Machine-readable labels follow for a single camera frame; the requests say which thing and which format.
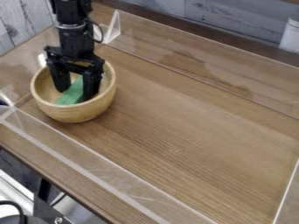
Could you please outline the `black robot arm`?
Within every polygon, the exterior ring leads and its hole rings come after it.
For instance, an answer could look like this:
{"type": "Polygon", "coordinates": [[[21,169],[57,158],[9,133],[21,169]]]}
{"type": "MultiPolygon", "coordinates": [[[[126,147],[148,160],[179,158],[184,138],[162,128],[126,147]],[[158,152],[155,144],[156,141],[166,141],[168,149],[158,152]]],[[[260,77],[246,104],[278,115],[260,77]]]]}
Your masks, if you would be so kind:
{"type": "Polygon", "coordinates": [[[83,100],[88,101],[99,93],[106,64],[95,54],[95,44],[103,40],[94,38],[92,0],[51,0],[51,7],[60,37],[59,46],[44,47],[53,85],[64,92],[71,87],[71,73],[80,75],[83,100]]]}

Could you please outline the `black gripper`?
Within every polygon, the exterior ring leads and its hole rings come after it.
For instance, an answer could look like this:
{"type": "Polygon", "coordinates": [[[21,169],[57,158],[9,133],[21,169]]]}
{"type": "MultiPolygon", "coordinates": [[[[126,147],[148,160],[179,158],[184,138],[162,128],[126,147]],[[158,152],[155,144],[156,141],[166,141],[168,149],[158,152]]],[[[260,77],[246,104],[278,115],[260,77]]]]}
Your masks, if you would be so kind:
{"type": "Polygon", "coordinates": [[[83,76],[83,99],[88,101],[99,93],[104,60],[95,54],[94,25],[57,26],[60,45],[44,47],[47,66],[59,92],[71,86],[71,73],[83,76]]]}

